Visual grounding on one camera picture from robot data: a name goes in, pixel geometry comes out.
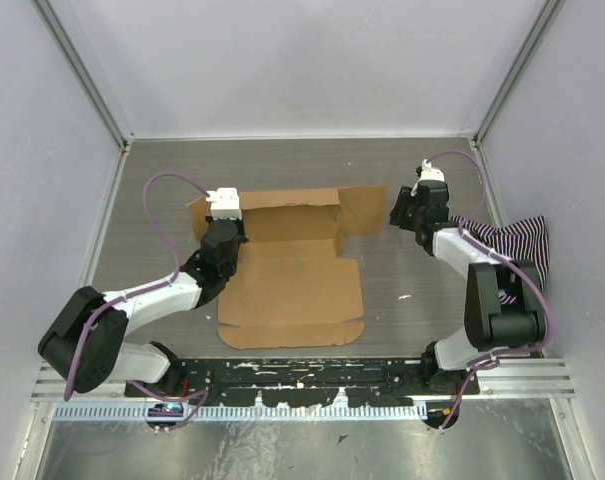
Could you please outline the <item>brown cardboard box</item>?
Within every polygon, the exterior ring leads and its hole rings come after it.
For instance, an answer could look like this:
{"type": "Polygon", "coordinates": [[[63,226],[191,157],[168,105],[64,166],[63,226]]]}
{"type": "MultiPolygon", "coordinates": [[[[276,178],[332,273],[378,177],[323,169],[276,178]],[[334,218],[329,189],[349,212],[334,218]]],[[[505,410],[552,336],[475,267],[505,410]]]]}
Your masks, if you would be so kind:
{"type": "Polygon", "coordinates": [[[387,188],[362,185],[241,192],[247,242],[219,294],[218,335],[235,349],[341,346],[365,323],[349,237],[377,236],[387,188]]]}

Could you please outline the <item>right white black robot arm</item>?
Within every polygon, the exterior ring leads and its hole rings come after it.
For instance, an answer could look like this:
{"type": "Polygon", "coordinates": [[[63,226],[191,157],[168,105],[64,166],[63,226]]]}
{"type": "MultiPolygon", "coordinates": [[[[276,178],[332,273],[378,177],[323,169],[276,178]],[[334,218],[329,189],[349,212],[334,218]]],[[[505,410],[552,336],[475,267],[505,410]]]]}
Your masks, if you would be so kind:
{"type": "Polygon", "coordinates": [[[414,234],[430,256],[466,280],[463,326],[429,344],[420,377],[433,394],[453,387],[461,372],[496,353],[523,353],[547,334],[541,281],[534,263],[515,260],[480,242],[449,218],[449,190],[440,180],[400,188],[389,224],[414,234]]]}

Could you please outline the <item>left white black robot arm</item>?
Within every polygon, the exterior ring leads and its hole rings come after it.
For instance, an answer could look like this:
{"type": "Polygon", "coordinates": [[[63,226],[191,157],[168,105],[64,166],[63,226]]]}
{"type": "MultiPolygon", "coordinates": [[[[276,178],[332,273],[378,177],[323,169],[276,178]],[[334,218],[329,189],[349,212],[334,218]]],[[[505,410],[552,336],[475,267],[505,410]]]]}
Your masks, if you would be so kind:
{"type": "Polygon", "coordinates": [[[133,289],[76,290],[41,338],[37,352],[67,385],[64,395],[88,393],[107,380],[137,383],[163,397],[180,394],[181,360],[159,342],[129,344],[139,328],[213,301],[237,271],[246,243],[240,219],[208,217],[197,249],[172,274],[133,289]]]}

